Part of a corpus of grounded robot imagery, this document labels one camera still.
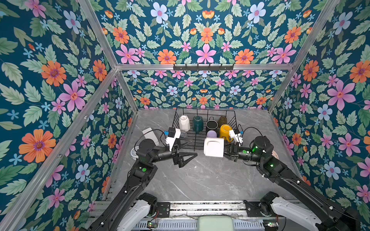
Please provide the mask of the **red interior white mug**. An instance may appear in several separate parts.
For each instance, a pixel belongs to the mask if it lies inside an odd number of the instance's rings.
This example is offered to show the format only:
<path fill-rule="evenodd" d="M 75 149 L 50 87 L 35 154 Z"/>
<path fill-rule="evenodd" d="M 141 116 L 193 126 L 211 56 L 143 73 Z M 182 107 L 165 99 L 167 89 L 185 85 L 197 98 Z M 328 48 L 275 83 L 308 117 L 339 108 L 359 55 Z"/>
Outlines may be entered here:
<path fill-rule="evenodd" d="M 207 157 L 223 158 L 224 156 L 224 139 L 209 138 L 204 141 L 203 152 Z"/>

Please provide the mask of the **yellow plastic mug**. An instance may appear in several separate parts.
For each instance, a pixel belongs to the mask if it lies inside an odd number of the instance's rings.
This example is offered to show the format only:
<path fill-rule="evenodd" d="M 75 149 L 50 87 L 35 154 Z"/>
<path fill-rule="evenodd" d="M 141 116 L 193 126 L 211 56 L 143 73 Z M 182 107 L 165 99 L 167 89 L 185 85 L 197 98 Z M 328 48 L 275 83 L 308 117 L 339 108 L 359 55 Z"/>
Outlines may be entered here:
<path fill-rule="evenodd" d="M 227 142 L 232 142 L 233 139 L 230 137 L 230 134 L 229 134 L 231 130 L 232 130 L 231 126 L 227 124 L 223 124 L 219 130 L 219 138 L 223 138 Z"/>

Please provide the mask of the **lavender plastic cup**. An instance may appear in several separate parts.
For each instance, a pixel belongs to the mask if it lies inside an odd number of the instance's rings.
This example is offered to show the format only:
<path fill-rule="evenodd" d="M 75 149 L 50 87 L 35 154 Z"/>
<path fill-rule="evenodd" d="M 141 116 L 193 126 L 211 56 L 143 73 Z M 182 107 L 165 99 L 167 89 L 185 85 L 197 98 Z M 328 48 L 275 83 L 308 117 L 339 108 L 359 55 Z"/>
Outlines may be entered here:
<path fill-rule="evenodd" d="M 217 135 L 217 132 L 214 131 L 214 130 L 209 130 L 206 134 L 206 137 L 207 138 L 217 138 L 218 135 Z"/>

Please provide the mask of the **cream ceramic mug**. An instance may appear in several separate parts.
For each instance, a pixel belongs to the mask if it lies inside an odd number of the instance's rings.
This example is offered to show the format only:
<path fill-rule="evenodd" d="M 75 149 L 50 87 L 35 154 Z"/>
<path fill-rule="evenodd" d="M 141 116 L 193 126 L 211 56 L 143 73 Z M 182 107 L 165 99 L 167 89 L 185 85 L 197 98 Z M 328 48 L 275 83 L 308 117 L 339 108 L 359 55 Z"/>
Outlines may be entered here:
<path fill-rule="evenodd" d="M 188 132 L 190 131 L 191 125 L 190 125 L 190 120 L 188 116 L 182 115 L 179 117 L 179 129 L 181 131 Z"/>

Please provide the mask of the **gold glitter cup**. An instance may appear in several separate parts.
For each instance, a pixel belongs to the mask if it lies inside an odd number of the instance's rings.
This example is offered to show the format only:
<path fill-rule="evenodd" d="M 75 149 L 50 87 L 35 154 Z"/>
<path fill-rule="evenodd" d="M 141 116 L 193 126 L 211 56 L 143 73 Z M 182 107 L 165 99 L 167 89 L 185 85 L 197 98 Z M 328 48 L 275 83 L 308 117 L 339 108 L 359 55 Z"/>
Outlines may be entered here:
<path fill-rule="evenodd" d="M 221 116 L 218 119 L 218 127 L 221 127 L 222 125 L 225 125 L 225 124 L 227 124 L 227 118 L 226 116 Z"/>

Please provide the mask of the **black mug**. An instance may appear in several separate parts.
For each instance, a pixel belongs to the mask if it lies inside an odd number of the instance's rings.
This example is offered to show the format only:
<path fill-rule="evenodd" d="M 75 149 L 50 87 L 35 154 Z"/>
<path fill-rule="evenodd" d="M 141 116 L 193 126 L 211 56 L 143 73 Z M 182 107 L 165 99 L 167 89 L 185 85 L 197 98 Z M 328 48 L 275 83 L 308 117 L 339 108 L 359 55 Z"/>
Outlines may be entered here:
<path fill-rule="evenodd" d="M 218 129 L 218 122 L 211 116 L 206 122 L 206 132 L 209 131 L 217 131 Z"/>

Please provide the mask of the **green and cream mug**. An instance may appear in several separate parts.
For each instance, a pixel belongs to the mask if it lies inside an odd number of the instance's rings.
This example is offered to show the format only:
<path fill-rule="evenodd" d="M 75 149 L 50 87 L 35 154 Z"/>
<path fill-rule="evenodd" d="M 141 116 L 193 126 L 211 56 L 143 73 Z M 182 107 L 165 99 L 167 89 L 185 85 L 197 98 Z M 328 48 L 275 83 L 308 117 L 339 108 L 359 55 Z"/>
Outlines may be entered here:
<path fill-rule="evenodd" d="M 193 118 L 193 131 L 196 134 L 199 134 L 203 131 L 204 128 L 204 121 L 200 115 L 196 115 Z"/>

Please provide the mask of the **clear glass cup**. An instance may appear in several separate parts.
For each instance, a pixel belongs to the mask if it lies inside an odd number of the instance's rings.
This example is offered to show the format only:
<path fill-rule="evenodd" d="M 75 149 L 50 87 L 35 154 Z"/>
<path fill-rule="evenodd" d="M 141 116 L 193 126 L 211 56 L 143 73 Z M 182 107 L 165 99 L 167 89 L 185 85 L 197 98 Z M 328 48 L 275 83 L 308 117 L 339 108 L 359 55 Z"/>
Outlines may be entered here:
<path fill-rule="evenodd" d="M 187 133 L 183 130 L 180 130 L 180 138 L 187 138 Z"/>

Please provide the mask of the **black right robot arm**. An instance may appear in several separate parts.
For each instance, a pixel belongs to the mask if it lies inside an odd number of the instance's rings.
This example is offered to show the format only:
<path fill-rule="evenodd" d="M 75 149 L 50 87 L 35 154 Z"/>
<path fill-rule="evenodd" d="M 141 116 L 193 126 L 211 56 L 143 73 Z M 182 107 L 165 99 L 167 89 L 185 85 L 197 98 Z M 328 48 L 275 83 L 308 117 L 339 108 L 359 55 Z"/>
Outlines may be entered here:
<path fill-rule="evenodd" d="M 256 137 L 248 147 L 235 142 L 224 148 L 224 157 L 234 162 L 251 161 L 266 179 L 290 192 L 304 207 L 292 204 L 274 192 L 260 200 L 260 211 L 286 217 L 310 231 L 359 231 L 359 213 L 317 192 L 287 165 L 275 158 L 274 146 L 266 136 Z"/>

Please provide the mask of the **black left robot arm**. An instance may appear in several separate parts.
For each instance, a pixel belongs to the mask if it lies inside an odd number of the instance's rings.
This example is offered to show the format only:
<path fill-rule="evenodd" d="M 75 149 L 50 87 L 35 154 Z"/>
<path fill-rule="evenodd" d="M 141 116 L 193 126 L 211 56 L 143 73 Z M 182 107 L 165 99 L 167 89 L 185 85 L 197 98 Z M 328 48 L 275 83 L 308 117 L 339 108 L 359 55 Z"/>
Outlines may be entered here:
<path fill-rule="evenodd" d="M 82 231 L 131 231 L 143 218 L 157 213 L 157 198 L 144 189 L 154 178 L 158 167 L 156 162 L 172 160 L 180 168 L 197 157 L 197 153 L 180 152 L 191 144 L 185 138 L 176 138 L 173 147 L 157 146 L 151 139 L 140 142 L 136 159 L 127 180 L 108 208 L 88 227 Z"/>

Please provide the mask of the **white rectangular box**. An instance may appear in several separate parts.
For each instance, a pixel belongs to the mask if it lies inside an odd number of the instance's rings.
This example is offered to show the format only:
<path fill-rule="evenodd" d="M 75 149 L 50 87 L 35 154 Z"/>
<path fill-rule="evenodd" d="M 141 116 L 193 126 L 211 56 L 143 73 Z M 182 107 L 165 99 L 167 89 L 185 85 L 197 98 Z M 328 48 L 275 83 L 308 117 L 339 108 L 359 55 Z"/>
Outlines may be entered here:
<path fill-rule="evenodd" d="M 146 139 L 151 139 L 155 143 L 155 145 L 159 145 L 159 140 L 152 128 L 144 129 L 142 130 L 142 133 Z"/>

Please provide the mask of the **pink round alarm clock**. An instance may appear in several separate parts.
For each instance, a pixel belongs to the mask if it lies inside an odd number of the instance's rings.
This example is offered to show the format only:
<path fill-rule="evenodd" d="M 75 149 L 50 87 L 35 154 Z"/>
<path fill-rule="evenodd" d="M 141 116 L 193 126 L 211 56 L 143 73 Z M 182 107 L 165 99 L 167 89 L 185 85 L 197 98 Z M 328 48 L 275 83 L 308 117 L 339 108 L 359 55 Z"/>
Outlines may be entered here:
<path fill-rule="evenodd" d="M 274 150 L 272 151 L 272 156 L 276 159 L 279 159 L 277 152 L 275 152 Z"/>

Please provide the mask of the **white round alarm clock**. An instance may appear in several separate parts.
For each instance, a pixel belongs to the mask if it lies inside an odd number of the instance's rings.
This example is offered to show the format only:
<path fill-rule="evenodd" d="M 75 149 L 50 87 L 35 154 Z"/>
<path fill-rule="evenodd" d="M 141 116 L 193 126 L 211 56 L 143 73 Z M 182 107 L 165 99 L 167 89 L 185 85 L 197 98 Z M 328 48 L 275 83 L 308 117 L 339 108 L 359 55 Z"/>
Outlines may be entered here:
<path fill-rule="evenodd" d="M 136 147 L 132 148 L 132 150 L 130 151 L 130 155 L 131 155 L 131 158 L 133 160 L 137 160 L 138 159 L 138 155 L 137 155 L 137 152 L 136 152 Z"/>

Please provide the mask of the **pale green box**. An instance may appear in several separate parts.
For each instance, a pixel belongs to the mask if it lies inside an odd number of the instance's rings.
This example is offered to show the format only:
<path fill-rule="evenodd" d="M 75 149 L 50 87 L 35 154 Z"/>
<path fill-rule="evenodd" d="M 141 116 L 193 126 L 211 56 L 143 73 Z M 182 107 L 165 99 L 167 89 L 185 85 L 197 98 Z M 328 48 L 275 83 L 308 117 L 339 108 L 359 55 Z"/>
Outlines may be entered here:
<path fill-rule="evenodd" d="M 234 222 L 228 216 L 202 216 L 197 222 L 198 231 L 234 231 Z"/>

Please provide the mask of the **metal hook rail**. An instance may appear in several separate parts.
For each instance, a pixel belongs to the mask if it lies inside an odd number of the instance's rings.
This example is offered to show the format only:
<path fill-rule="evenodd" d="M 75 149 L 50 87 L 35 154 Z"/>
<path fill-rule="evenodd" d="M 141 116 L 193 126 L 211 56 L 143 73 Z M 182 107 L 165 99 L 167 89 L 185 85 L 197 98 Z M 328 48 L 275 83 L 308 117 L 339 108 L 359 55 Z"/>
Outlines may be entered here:
<path fill-rule="evenodd" d="M 234 69 L 233 64 L 174 64 L 174 71 L 229 71 Z"/>

